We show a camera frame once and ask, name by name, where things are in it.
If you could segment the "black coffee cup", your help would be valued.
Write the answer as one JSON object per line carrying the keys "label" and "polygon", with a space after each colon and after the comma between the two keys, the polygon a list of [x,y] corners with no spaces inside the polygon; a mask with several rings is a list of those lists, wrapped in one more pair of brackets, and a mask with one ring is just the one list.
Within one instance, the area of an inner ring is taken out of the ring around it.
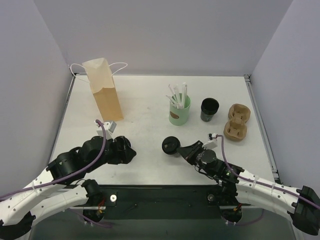
{"label": "black coffee cup", "polygon": [[169,152],[167,153],[168,156],[170,156],[171,158],[180,158],[181,154],[179,152]]}

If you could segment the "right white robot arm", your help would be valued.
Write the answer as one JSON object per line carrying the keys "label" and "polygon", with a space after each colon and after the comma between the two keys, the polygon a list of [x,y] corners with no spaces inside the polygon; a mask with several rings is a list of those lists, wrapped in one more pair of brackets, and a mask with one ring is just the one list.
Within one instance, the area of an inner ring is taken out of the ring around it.
{"label": "right white robot arm", "polygon": [[320,198],[308,186],[285,186],[266,180],[248,170],[218,159],[201,141],[179,147],[177,152],[200,173],[214,180],[222,189],[227,204],[257,206],[288,219],[298,230],[312,236],[320,232]]}

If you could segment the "brown paper bag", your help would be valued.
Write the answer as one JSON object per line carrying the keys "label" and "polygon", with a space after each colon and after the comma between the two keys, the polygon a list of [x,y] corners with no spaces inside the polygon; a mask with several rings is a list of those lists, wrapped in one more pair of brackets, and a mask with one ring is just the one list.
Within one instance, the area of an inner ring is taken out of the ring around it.
{"label": "brown paper bag", "polygon": [[[113,72],[111,66],[115,65],[115,63],[110,64],[106,58],[101,57],[85,61],[82,64],[72,63],[69,67],[71,74],[76,79],[89,84],[100,115],[105,122],[116,122],[124,119],[116,90],[114,74],[126,68],[128,64],[125,62],[121,62],[120,64],[123,67]],[[83,76],[77,76],[74,73],[74,66],[85,70],[87,80]]]}

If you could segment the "black cup lid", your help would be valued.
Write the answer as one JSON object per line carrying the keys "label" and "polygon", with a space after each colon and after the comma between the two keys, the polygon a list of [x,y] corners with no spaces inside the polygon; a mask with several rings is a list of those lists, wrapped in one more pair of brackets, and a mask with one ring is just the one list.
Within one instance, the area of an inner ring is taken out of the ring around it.
{"label": "black cup lid", "polygon": [[179,139],[175,136],[166,137],[162,144],[161,148],[163,152],[167,155],[175,155],[178,153],[178,148],[181,146]]}

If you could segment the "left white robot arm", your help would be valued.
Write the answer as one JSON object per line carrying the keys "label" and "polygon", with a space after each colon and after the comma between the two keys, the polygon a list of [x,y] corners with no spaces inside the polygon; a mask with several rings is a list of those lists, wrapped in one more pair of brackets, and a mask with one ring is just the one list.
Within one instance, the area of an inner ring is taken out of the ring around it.
{"label": "left white robot arm", "polygon": [[74,189],[52,196],[104,164],[128,164],[136,156],[124,136],[94,136],[81,147],[61,153],[25,188],[0,203],[0,238],[15,240],[45,218],[78,205],[97,206],[104,199],[99,184],[87,179]]}

